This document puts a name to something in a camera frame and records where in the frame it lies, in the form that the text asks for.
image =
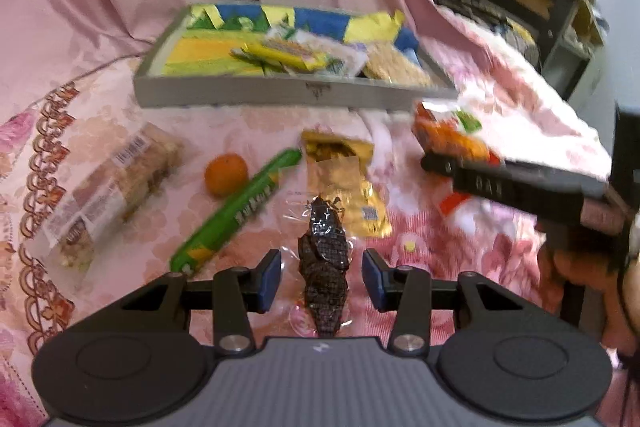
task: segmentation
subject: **clear plastic wrapper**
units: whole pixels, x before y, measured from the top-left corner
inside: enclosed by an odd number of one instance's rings
[[[368,59],[365,52],[358,51],[352,46],[290,26],[274,26],[267,36],[296,42],[313,52],[326,54],[330,58],[329,65],[324,70],[315,71],[314,74],[357,76]]]
[[[455,102],[424,100],[416,107],[413,131],[425,152],[489,161],[489,147],[470,136],[480,129],[480,122]]]
[[[392,232],[386,216],[385,202],[367,180],[367,166],[373,158],[373,144],[364,140],[339,136],[313,130],[305,130],[301,135],[309,162],[323,162],[334,158],[356,156],[360,163],[360,183],[358,190],[348,187],[340,197],[344,208],[342,222],[358,237],[387,237]]]
[[[99,164],[79,169],[68,190],[27,243],[63,292],[74,293],[100,243],[117,230],[180,161],[181,143],[151,123],[132,131]]]
[[[274,197],[274,204],[279,214],[280,233],[284,238],[280,245],[284,263],[283,277],[295,288],[295,296],[289,309],[289,324],[300,336],[317,337],[319,333],[316,320],[306,305],[305,277],[300,271],[300,238],[309,231],[312,202],[318,196],[330,201],[340,219],[344,219],[347,215],[345,206],[349,206],[349,203],[343,205],[342,199],[347,200],[345,194],[359,190],[360,163],[357,156],[307,163],[298,169],[283,169],[283,178],[286,181]],[[341,221],[340,225],[345,231],[346,256],[350,263],[357,237],[350,232],[348,223]],[[340,312],[336,335],[349,336],[353,331],[352,326],[347,288],[346,302]]]
[[[347,300],[349,246],[340,222],[339,203],[338,198],[332,203],[315,197],[308,229],[298,238],[298,271],[305,280],[305,307],[322,338],[334,337],[340,330]]]

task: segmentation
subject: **red object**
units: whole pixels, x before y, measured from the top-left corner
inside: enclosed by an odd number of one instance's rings
[[[489,163],[491,163],[491,165],[500,165],[500,158],[491,149],[489,149]],[[458,208],[470,197],[471,194],[465,194],[463,192],[450,193],[449,196],[447,196],[440,202],[439,207],[442,215],[445,217],[449,216],[449,214],[451,214],[456,208]]]

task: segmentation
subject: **pink bedsheet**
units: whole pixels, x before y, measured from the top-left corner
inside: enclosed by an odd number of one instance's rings
[[[492,78],[460,69],[455,61],[447,62],[453,54],[444,47],[436,55],[454,75],[464,107],[482,121],[482,137],[508,156],[543,158],[555,166],[604,176],[609,158],[596,134],[526,61],[498,38],[469,23],[454,23],[466,25],[471,38],[485,39],[505,72]],[[9,425],[31,427],[45,417],[30,382],[30,363],[46,338],[165,272],[175,248],[215,208],[202,184],[206,162],[221,152],[234,151],[255,172],[274,152],[295,145],[304,128],[322,128],[376,144],[370,176],[385,194],[394,226],[394,235],[388,239],[356,241],[348,274],[345,320],[349,324],[342,334],[380,335],[383,340],[389,334],[392,316],[372,308],[359,276],[367,246],[377,248],[392,265],[424,267],[434,277],[454,279],[460,270],[477,270],[539,302],[536,252],[542,238],[534,231],[534,218],[472,200],[443,220],[433,203],[437,183],[418,165],[420,148],[410,132],[410,115],[303,107],[141,110],[130,82],[136,65],[136,60],[123,59],[65,84],[0,130],[4,175],[0,182],[0,396],[4,400],[0,410],[4,418],[0,418]],[[22,247],[23,238],[38,221],[30,203],[55,204],[47,199],[54,191],[46,187],[63,187],[74,165],[100,154],[105,144],[117,145],[123,128],[139,120],[152,121],[183,138],[188,144],[185,162],[161,193],[151,197],[105,247],[84,290],[72,298],[63,296]],[[54,150],[43,152],[46,144]],[[34,178],[49,183],[38,188]],[[283,205],[282,199],[274,198],[199,277],[211,277],[236,264],[253,266],[271,247],[294,250],[295,230],[283,227],[278,218],[286,213]],[[272,310],[251,317],[258,341],[265,335],[313,334],[308,316],[297,306],[303,286],[297,262],[285,255],[285,264]],[[441,343],[452,332],[450,314],[434,314],[433,341]],[[210,343],[210,315],[196,313],[191,333]],[[602,410],[609,413],[606,421],[617,418],[619,396],[612,393],[603,405]]]
[[[475,269],[538,302],[535,256],[542,238],[533,230],[533,218],[474,200],[443,221],[433,204],[434,180],[417,163],[420,149],[408,114],[301,107],[141,110],[132,93],[137,60],[131,58],[69,82],[119,55],[144,51],[146,40],[154,39],[176,10],[208,1],[215,0],[0,0],[0,121],[8,120],[0,128],[0,425],[33,427],[44,420],[30,363],[46,338],[166,270],[175,248],[214,209],[202,186],[211,157],[238,152],[255,172],[275,152],[294,145],[304,128],[375,143],[370,176],[386,194],[394,235],[368,245],[390,263],[423,266],[448,278]],[[492,147],[505,156],[598,176],[609,170],[595,131],[523,58],[499,38],[439,12],[430,0],[261,1],[361,12],[402,9],[424,46],[452,74],[461,103],[480,118],[482,137]],[[61,295],[25,252],[23,241],[42,212],[56,204],[56,188],[64,188],[74,166],[116,145],[123,127],[140,120],[187,142],[184,165],[105,247],[84,291]],[[233,264],[253,266],[268,248],[290,245],[294,236],[280,226],[279,204],[278,198],[271,201],[200,277]],[[407,246],[414,243],[415,248]],[[392,318],[372,309],[358,277],[365,246],[357,241],[354,248],[351,324],[345,333],[385,339]],[[272,311],[252,317],[258,339],[310,334],[308,317],[295,306],[301,288],[295,261],[287,257]],[[450,317],[438,315],[434,340],[443,341],[451,331]],[[196,314],[192,333],[210,342],[209,314]],[[619,415],[619,397],[612,393],[601,407],[609,423]],[[628,414],[628,424],[639,416],[637,409]]]

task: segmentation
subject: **floral pattern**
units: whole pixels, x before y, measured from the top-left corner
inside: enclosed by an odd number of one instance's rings
[[[430,46],[460,88],[460,103],[481,120],[481,137],[505,156],[542,161],[604,176],[609,158],[596,135],[568,111],[520,55],[505,43],[453,18],[472,40],[489,42],[494,71],[480,73],[444,44]],[[391,237],[354,239],[342,335],[379,335],[386,342],[393,314],[373,309],[360,277],[362,252],[376,248],[392,266],[411,264],[439,279],[481,271],[538,302],[535,257],[541,236],[534,218],[470,199],[447,217],[438,198],[448,190],[420,169],[421,150],[408,114],[343,108],[162,108],[134,103],[137,62],[121,60],[65,84],[0,128],[0,425],[35,427],[45,415],[30,380],[32,353],[74,321],[161,275],[179,245],[219,205],[206,194],[209,159],[238,152],[257,172],[278,150],[295,146],[306,128],[372,140],[370,170],[394,227]],[[66,180],[85,162],[117,146],[132,122],[150,120],[185,142],[184,161],[100,248],[76,295],[62,295],[30,258],[24,240],[65,193]],[[30,154],[20,154],[22,149]],[[6,154],[11,167],[6,168]],[[282,283],[271,310],[252,314],[257,342],[267,335],[312,335],[301,304],[303,280],[296,257],[297,227],[285,219],[282,190],[205,265],[207,279],[234,265],[253,267],[270,248],[283,251]],[[433,314],[432,342],[453,332],[448,312]],[[190,333],[210,343],[210,312],[194,312]]]

